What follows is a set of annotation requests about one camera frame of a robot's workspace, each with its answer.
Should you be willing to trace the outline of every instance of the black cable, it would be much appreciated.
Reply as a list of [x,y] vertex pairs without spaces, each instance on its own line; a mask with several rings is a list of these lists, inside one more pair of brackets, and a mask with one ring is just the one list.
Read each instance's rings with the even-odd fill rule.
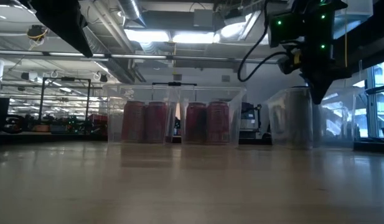
[[267,56],[264,60],[262,60],[262,62],[260,62],[255,68],[254,70],[247,76],[247,78],[245,79],[241,79],[241,75],[240,75],[240,72],[237,73],[237,79],[239,79],[239,81],[241,82],[246,82],[248,81],[253,75],[254,73],[269,59],[273,58],[274,56],[277,56],[277,55],[287,55],[287,56],[290,56],[287,52],[275,52],[269,56]]
[[261,43],[261,41],[265,38],[265,35],[266,33],[268,32],[268,21],[267,21],[267,16],[268,16],[268,11],[266,10],[267,6],[268,6],[268,3],[269,3],[269,0],[265,0],[265,3],[264,3],[264,32],[262,34],[262,36],[258,39],[257,43],[248,51],[248,53],[243,57],[243,60],[241,61],[240,65],[239,65],[239,69],[237,71],[237,79],[239,79],[239,81],[241,82],[245,82],[247,80],[249,80],[253,75],[254,73],[257,71],[257,69],[259,69],[262,64],[264,64],[267,60],[269,60],[270,58],[274,57],[274,56],[277,56],[277,55],[287,55],[289,56],[288,53],[286,52],[276,52],[276,53],[273,53],[269,56],[267,56],[262,62],[260,62],[255,68],[254,70],[247,76],[247,78],[245,79],[241,79],[241,71],[243,70],[243,66],[247,60],[247,58],[250,56],[250,54],[254,51],[254,49]]

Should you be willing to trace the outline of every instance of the wooden table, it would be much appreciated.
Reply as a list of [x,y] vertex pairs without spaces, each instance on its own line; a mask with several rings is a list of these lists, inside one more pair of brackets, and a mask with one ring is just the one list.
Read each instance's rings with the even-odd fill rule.
[[384,223],[381,154],[101,142],[2,149],[0,224]]

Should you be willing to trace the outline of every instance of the ceiling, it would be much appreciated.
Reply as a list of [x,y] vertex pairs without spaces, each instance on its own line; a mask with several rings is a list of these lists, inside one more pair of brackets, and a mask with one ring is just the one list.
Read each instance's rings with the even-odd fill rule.
[[[116,22],[116,26],[123,30],[123,17],[119,12],[121,11],[121,3],[124,0],[99,0],[102,5],[110,12],[110,16]],[[79,1],[81,5],[81,13],[88,21],[88,28],[97,37],[98,41],[106,49],[105,53],[113,54],[144,54],[140,44],[135,41],[129,41],[129,46],[132,50],[127,51],[121,44],[115,39],[112,33],[108,30],[107,26],[99,18],[96,11],[91,8],[91,1]],[[268,6],[268,11],[279,11],[287,8],[287,1],[275,1],[276,3]],[[215,9],[217,12],[227,9],[228,7],[237,7],[239,4],[246,5],[243,1],[211,1],[211,0],[140,0],[139,7],[143,11],[142,15],[147,15],[150,12],[161,13],[164,17],[154,18],[157,21],[163,21],[165,17],[169,17],[173,13],[193,14],[195,9]],[[258,10],[256,4],[251,4],[255,10]],[[103,14],[102,8],[98,8],[98,11]],[[32,47],[33,42],[26,36],[26,30],[31,25],[41,24],[33,13],[19,7],[0,7],[0,50],[29,50]],[[202,57],[228,57],[228,58],[242,58],[251,46],[257,41],[258,37],[263,32],[263,17],[260,16],[251,32],[247,35],[245,40],[221,40],[221,43],[216,44],[168,44],[163,42],[155,42],[155,46],[162,54],[176,54],[185,56],[202,56]],[[253,51],[250,58],[264,58],[267,55],[279,51],[281,48],[271,49],[268,45],[260,45]],[[32,50],[46,51],[46,52],[74,52],[77,51],[67,44],[64,40],[58,37],[53,32],[49,32],[42,45],[34,46]],[[64,74],[76,73],[106,73],[113,75],[112,73],[105,72],[101,66],[90,60],[78,59],[65,59],[61,58],[24,58],[21,57],[0,57],[5,60],[7,73],[12,73],[16,76],[16,72],[8,71],[11,67],[16,65],[16,70],[19,71],[42,71],[51,72],[54,70],[60,70]],[[129,60],[117,60],[124,70],[128,69]],[[173,67],[173,61],[151,61],[151,60],[137,60],[136,65],[139,68],[151,68],[160,69]],[[185,68],[232,68],[236,70],[238,63],[223,63],[223,62],[207,62],[207,61],[191,61],[191,60],[178,60],[175,63],[176,67]],[[109,78],[109,82],[116,82],[116,78]]]

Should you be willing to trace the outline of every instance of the ceiling duct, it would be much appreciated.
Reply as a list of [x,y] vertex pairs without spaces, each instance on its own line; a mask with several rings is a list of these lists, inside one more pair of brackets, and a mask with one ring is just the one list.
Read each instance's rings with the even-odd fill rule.
[[142,18],[141,11],[137,0],[119,0],[121,11],[124,13],[125,18],[136,22],[137,24],[146,27]]
[[[97,54],[110,53],[88,27],[84,28],[84,33],[92,52]],[[123,68],[117,59],[109,58],[108,61],[96,63],[106,67],[121,83],[133,83],[135,80],[133,73],[129,72],[128,68]],[[143,81],[143,78],[138,77],[138,79],[141,82]]]
[[154,55],[160,55],[161,52],[159,49],[157,49],[154,42],[145,42],[145,43],[139,43],[141,45],[141,48],[146,54],[154,54]]

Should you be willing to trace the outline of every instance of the pipe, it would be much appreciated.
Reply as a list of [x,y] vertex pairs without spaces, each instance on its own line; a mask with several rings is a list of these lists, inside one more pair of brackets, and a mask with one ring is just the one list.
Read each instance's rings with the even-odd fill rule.
[[24,36],[27,35],[25,32],[21,33],[1,33],[0,32],[0,37],[19,37],[19,36]]
[[[0,57],[2,56],[13,56],[24,58],[41,58],[46,59],[47,57],[65,58],[66,60],[80,59],[83,58],[82,54],[79,53],[66,53],[66,52],[37,52],[37,51],[25,51],[25,50],[0,50]],[[196,61],[207,61],[207,62],[241,62],[242,58],[225,58],[225,57],[200,57],[200,56],[182,56],[182,55],[138,55],[138,54],[94,54],[90,59],[104,59],[104,58],[128,58],[128,59],[145,59],[145,60],[196,60]],[[260,63],[263,58],[247,59],[246,63]],[[277,60],[268,60],[267,64],[277,64]]]
[[119,7],[125,18],[146,27],[146,23],[142,18],[141,12],[139,11],[138,0],[120,0],[119,2]]
[[88,3],[89,3],[88,6],[90,6],[91,9],[95,12],[99,20],[103,23],[106,29],[108,29],[110,34],[116,39],[117,43],[120,44],[123,50],[125,50],[125,52],[134,52],[134,49],[132,48],[132,46],[127,46],[126,43],[124,43],[123,40],[121,40],[121,38],[118,37],[118,34],[113,30],[113,28],[109,25],[109,23],[107,23],[106,19],[102,16],[102,14],[100,14],[99,10],[94,5],[93,1],[89,0]]
[[109,20],[109,22],[111,23],[111,25],[115,28],[115,30],[117,31],[118,35],[121,37],[122,41],[129,47],[130,52],[134,52],[133,48],[132,48],[132,44],[131,42],[129,41],[129,39],[127,38],[127,36],[125,35],[124,33],[124,30],[121,30],[118,26],[117,26],[117,21],[115,21],[113,19],[113,16],[111,16],[110,12],[107,10],[107,8],[102,4],[102,2],[100,0],[96,0],[95,1],[95,4],[103,11],[104,15],[106,16],[106,18]]
[[146,54],[153,54],[153,55],[157,55],[157,54],[160,54],[159,53],[159,50],[157,49],[157,47],[154,45],[153,42],[146,42],[146,43],[139,43],[143,49],[143,51],[146,53]]
[[[97,38],[89,28],[84,28],[84,33],[92,52],[98,54],[110,53],[106,46],[100,42],[99,38]],[[122,67],[117,59],[108,58],[107,62],[95,61],[95,63],[97,63],[100,67],[106,67],[111,73],[113,73],[113,76],[122,83],[134,82],[133,77],[127,72],[127,68]]]

